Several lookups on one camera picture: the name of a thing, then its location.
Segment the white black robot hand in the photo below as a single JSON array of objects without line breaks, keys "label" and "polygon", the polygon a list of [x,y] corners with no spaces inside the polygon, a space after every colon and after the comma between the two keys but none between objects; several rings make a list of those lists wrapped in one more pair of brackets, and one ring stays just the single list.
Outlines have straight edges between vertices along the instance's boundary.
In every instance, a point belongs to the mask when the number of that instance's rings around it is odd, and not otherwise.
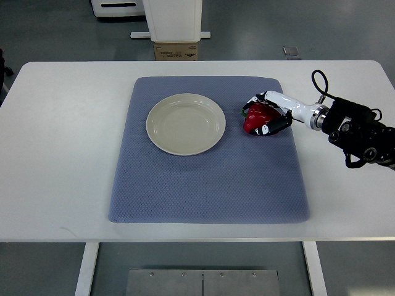
[{"label": "white black robot hand", "polygon": [[320,103],[306,105],[276,91],[257,94],[247,103],[256,102],[268,104],[281,114],[281,117],[270,121],[264,126],[264,128],[268,129],[268,133],[263,136],[277,134],[290,127],[294,121],[304,123],[306,127],[312,130],[320,130],[329,111],[328,107]]}]

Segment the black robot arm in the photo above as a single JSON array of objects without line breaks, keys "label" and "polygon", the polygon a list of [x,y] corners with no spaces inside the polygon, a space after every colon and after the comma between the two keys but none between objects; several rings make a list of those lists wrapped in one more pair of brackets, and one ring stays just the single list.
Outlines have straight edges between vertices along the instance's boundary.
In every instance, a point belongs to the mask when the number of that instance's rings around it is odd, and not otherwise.
[{"label": "black robot arm", "polygon": [[345,155],[348,168],[361,168],[370,163],[394,169],[394,128],[380,122],[380,109],[335,97],[328,93],[328,80],[321,70],[312,72],[312,82],[321,94],[321,104],[329,97],[331,107],[325,107],[315,117],[314,126],[328,135],[328,141]]}]

